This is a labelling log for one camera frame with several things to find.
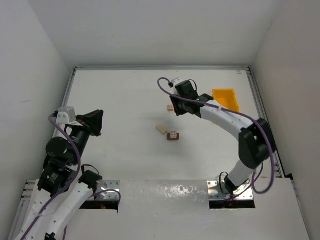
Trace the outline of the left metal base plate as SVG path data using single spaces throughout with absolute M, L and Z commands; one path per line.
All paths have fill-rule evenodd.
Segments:
M 118 202 L 120 200 L 120 180 L 99 180 L 94 195 L 88 201 Z

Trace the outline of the yellow plastic bin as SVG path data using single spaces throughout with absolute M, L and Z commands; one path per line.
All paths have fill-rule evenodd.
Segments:
M 233 88 L 215 88 L 212 90 L 212 97 L 225 108 L 239 112 L 239 104 Z

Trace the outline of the beige cube with holes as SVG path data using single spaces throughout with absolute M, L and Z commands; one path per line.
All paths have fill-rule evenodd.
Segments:
M 178 137 L 178 134 L 175 130 L 171 131 L 170 132 L 170 138 L 171 139 L 176 139 Z

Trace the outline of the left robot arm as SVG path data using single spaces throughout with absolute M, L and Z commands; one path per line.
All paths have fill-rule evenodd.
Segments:
M 62 134 L 45 147 L 43 172 L 35 199 L 18 240 L 57 240 L 81 205 L 97 190 L 102 176 L 82 171 L 82 155 L 90 137 L 101 136 L 103 110 L 76 115 L 73 107 L 61 107 L 48 117 Z

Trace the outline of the small patterned wood block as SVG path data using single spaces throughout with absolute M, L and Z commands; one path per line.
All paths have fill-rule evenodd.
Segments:
M 173 112 L 175 110 L 174 106 L 173 105 L 168 105 L 167 106 L 167 111 L 168 112 Z

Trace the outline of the beige flat wood plank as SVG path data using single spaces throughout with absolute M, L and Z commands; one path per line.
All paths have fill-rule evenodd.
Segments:
M 167 128 L 164 126 L 164 125 L 161 125 L 161 124 L 158 124 L 156 127 L 155 127 L 162 135 L 165 135 L 168 130 Z

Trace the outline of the brown rectangular wood block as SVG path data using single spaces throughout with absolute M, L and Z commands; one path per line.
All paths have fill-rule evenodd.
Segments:
M 180 139 L 180 134 L 176 132 L 175 134 L 173 133 L 167 133 L 167 140 L 168 141 L 178 141 Z

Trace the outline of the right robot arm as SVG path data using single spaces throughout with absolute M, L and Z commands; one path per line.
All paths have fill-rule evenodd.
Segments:
M 170 81 L 168 85 L 173 89 L 170 99 L 177 116 L 195 115 L 216 124 L 238 141 L 239 160 L 224 178 L 227 194 L 232 195 L 265 160 L 274 160 L 275 142 L 265 119 L 255 120 L 224 107 L 206 93 L 199 95 L 193 80 L 177 84 Z

